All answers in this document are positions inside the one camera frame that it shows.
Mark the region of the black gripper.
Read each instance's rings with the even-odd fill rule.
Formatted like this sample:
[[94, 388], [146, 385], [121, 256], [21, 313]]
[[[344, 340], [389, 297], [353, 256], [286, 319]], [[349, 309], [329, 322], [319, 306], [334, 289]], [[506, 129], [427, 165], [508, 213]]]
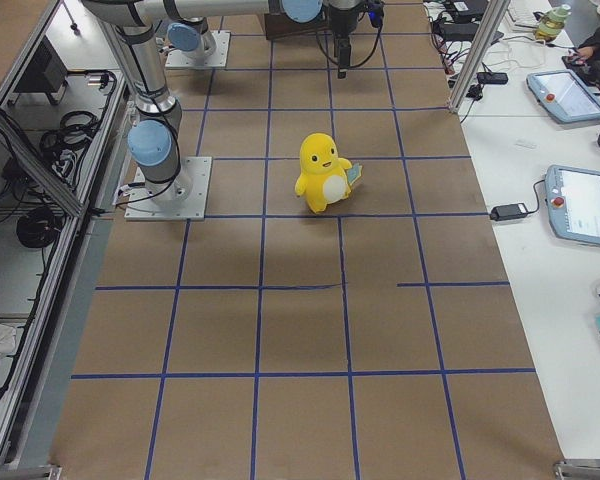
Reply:
[[329, 0], [327, 2], [329, 28], [335, 35], [334, 53], [338, 79], [344, 79], [351, 68], [352, 48], [348, 35], [356, 29], [362, 4], [361, 0]]

